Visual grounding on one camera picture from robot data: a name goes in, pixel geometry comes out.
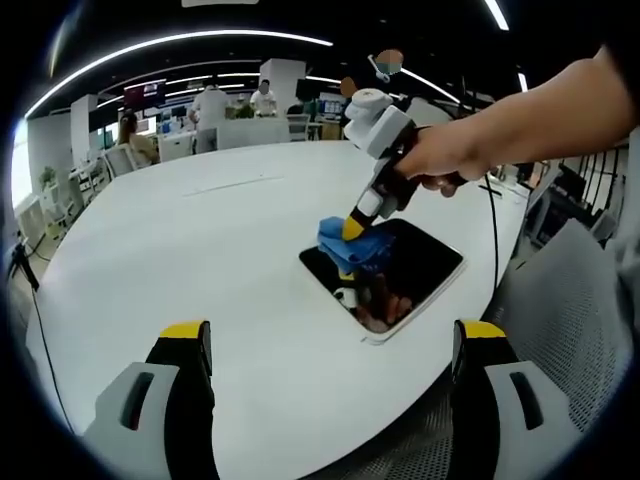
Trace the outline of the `person's right hand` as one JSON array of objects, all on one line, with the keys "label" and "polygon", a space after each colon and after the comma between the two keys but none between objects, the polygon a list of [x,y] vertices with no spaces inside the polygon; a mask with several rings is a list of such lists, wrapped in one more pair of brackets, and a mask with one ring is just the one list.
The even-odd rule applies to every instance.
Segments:
[{"label": "person's right hand", "polygon": [[473,130],[450,123],[421,129],[417,140],[395,170],[407,179],[418,179],[425,189],[452,197],[464,181],[479,180],[495,166],[496,152]]}]

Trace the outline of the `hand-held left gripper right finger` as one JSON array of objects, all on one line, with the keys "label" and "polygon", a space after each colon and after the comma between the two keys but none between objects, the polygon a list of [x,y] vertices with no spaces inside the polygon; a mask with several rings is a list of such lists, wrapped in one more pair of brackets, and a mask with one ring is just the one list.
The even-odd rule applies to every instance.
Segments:
[{"label": "hand-held left gripper right finger", "polygon": [[454,324],[453,479],[551,479],[581,440],[566,394],[503,330]]}]

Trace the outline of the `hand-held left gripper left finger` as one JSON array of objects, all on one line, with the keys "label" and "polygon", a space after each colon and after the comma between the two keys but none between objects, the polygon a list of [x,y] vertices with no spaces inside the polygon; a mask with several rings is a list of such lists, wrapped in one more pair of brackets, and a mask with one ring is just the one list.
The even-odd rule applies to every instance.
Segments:
[{"label": "hand-held left gripper left finger", "polygon": [[217,479],[210,323],[164,329],[98,396],[83,440],[117,479]]}]

